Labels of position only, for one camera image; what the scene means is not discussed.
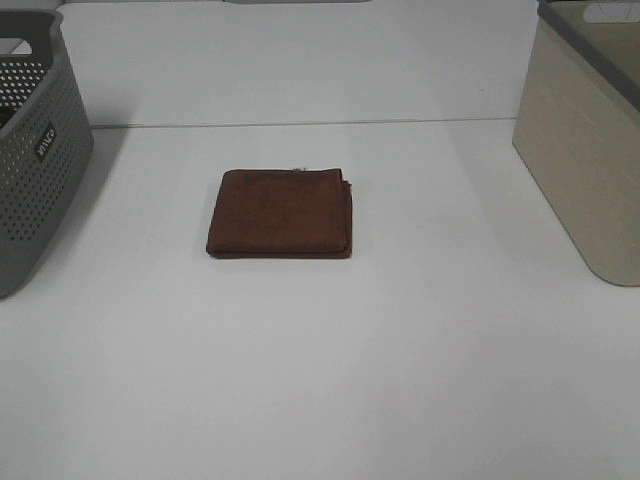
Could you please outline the brown towel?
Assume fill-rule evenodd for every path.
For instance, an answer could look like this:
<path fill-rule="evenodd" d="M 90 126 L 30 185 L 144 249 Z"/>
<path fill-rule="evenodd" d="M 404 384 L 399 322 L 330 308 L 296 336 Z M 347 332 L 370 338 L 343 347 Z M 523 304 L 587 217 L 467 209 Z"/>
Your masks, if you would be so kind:
<path fill-rule="evenodd" d="M 345 259 L 352 253 L 351 184 L 339 168 L 224 173 L 206 252 L 218 259 Z"/>

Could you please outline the beige storage bin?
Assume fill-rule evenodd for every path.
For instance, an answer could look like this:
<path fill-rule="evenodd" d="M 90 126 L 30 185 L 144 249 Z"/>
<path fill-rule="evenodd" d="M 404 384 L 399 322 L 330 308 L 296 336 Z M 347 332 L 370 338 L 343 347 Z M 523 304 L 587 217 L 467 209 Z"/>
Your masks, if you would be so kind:
<path fill-rule="evenodd" d="M 591 272 L 639 284 L 639 4 L 541 1 L 513 145 Z"/>

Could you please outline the grey perforated plastic basket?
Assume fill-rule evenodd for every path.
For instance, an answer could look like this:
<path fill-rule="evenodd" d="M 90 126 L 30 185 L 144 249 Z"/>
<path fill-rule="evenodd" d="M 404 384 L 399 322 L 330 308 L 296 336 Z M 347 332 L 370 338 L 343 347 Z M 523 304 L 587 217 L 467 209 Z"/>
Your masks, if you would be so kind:
<path fill-rule="evenodd" d="M 22 287 L 72 203 L 94 138 L 54 10 L 4 9 L 1 36 L 1 295 Z"/>

